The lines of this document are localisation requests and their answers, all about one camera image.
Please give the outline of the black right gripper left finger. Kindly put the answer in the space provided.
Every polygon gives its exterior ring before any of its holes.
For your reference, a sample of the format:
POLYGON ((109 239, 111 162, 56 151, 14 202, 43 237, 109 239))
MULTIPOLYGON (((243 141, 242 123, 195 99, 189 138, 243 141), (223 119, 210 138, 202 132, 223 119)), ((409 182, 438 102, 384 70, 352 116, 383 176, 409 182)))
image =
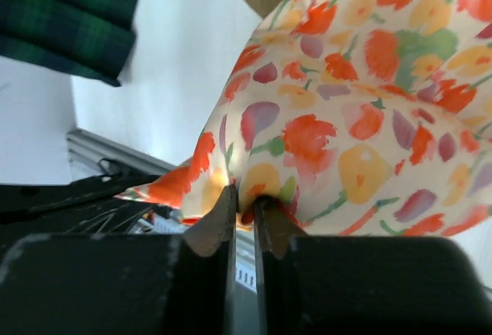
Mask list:
POLYGON ((176 234, 102 201, 1 227, 3 334, 230 334, 238 193, 176 234))

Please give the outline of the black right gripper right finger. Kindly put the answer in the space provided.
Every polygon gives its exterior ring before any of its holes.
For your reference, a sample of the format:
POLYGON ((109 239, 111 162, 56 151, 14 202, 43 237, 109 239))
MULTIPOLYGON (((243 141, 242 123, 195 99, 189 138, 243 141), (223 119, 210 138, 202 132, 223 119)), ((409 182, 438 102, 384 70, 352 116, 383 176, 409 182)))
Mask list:
POLYGON ((439 237, 309 236, 254 202, 262 334, 489 334, 491 302, 439 237))

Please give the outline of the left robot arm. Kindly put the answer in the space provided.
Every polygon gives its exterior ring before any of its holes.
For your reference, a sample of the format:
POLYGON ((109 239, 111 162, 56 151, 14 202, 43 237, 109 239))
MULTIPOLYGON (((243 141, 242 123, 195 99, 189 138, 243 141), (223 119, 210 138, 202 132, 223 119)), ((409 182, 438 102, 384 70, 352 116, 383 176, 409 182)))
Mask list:
POLYGON ((151 207, 116 195, 158 177, 106 161, 101 175, 66 185, 3 184, 1 243, 27 234, 128 233, 151 207))

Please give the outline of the orange floral cloth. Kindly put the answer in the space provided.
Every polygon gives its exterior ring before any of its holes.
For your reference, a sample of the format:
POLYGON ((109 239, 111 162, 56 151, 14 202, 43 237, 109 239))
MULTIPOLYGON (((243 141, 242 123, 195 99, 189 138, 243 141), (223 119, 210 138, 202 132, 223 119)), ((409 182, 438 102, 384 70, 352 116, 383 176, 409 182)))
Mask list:
POLYGON ((459 234, 491 216, 491 0, 281 0, 192 157, 121 199, 191 225, 238 189, 310 234, 459 234))

